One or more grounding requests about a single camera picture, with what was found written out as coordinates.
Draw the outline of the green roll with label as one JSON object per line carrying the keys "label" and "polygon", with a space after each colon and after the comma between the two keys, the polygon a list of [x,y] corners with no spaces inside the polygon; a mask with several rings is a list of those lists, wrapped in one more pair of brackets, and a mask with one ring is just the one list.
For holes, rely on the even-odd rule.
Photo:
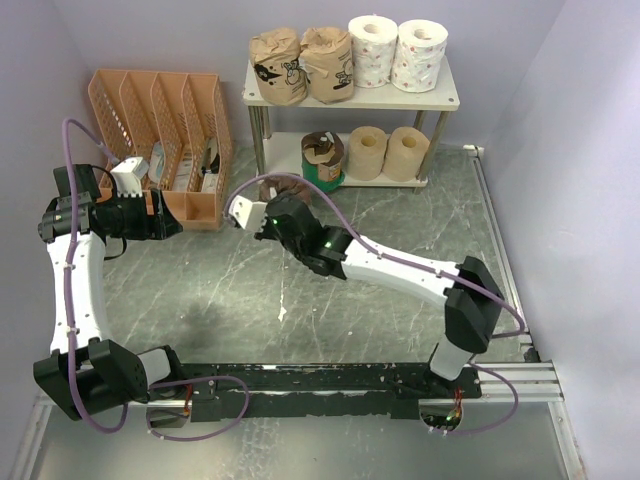
{"label": "green roll with label", "polygon": [[311,205],[311,190],[299,180],[298,175],[293,177],[271,175],[265,178],[259,186],[259,200],[263,202],[268,202],[283,193],[292,194],[306,205]]}

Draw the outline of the green brown roll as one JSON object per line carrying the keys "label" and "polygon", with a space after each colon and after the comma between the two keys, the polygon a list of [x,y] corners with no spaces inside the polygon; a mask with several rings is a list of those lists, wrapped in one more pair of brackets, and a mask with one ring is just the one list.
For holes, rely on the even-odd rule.
{"label": "green brown roll", "polygon": [[302,176],[325,193],[344,181],[345,147],[335,132],[312,132],[301,139]]}

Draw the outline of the tan paper towel roll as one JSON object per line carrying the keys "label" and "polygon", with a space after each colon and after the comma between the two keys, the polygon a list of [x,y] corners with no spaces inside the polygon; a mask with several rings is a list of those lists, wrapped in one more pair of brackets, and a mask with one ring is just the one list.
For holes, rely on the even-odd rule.
{"label": "tan paper towel roll", "polygon": [[382,172],[391,180],[416,179],[430,146],[429,139],[413,127],[399,127],[390,135]]}

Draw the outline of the brown paper roll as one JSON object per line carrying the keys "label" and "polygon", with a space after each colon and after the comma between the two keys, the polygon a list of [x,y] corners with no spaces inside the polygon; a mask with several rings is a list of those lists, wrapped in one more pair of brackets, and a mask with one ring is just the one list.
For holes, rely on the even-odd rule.
{"label": "brown paper roll", "polygon": [[276,106],[291,106],[307,96],[306,72],[300,65],[297,32],[277,28],[253,37],[249,60],[263,99]]}

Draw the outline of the brown printed roll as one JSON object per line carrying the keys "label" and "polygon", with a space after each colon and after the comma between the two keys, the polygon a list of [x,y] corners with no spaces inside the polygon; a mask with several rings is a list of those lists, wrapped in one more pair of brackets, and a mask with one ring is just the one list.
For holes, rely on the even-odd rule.
{"label": "brown printed roll", "polygon": [[301,40],[300,64],[309,83],[309,94],[324,104],[354,95],[351,35],[337,27],[309,28]]}

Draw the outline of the white dotted paper roll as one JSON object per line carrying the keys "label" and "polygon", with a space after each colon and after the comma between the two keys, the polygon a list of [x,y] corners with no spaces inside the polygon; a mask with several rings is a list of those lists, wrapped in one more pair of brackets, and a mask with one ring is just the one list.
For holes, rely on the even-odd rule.
{"label": "white dotted paper roll", "polygon": [[349,21],[348,32],[355,86],[372,89],[389,83],[398,38],[397,24],[383,16],[364,15]]}

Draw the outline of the white paper towel roll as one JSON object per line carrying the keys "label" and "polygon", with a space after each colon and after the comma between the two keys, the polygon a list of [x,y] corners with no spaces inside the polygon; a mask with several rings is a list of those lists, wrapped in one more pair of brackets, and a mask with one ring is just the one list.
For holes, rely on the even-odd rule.
{"label": "white paper towel roll", "polygon": [[436,87],[445,56],[448,31],[440,23],[414,19],[398,27],[391,83],[409,93],[424,93]]}

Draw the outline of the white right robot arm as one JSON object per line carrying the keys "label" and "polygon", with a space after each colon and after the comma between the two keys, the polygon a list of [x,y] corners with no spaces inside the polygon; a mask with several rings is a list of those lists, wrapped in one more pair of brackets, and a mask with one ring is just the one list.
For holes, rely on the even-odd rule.
{"label": "white right robot arm", "polygon": [[321,224],[307,204],[291,195],[241,203],[249,212],[245,228],[256,239],[279,242],[314,273],[369,282],[444,309],[445,333],[424,374],[431,395],[448,396],[465,364],[487,350],[503,295],[481,260],[435,261],[370,243],[343,227]]}

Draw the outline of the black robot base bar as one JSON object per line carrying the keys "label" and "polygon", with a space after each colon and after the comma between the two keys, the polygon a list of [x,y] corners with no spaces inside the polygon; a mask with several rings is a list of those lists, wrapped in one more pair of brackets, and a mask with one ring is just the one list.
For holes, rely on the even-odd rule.
{"label": "black robot base bar", "polygon": [[193,386],[191,419],[383,415],[418,419],[431,401],[453,404],[455,395],[481,397],[478,374],[465,367],[444,380],[426,363],[343,364],[185,363],[181,377]]}

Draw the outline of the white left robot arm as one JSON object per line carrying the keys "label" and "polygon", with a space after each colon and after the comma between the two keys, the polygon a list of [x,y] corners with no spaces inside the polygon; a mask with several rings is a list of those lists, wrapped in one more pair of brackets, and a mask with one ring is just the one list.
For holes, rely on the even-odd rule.
{"label": "white left robot arm", "polygon": [[135,354],[112,339],[103,288],[108,239],[164,240],[182,232],[157,189],[144,192],[148,163],[130,157],[107,175],[111,195],[102,192],[89,164],[55,169],[59,195],[38,226],[54,273],[55,329],[49,357],[36,362],[37,385],[72,420],[81,418],[76,402],[97,414],[132,401],[149,401],[149,388],[162,398],[181,395],[187,375],[176,353],[161,346]]}

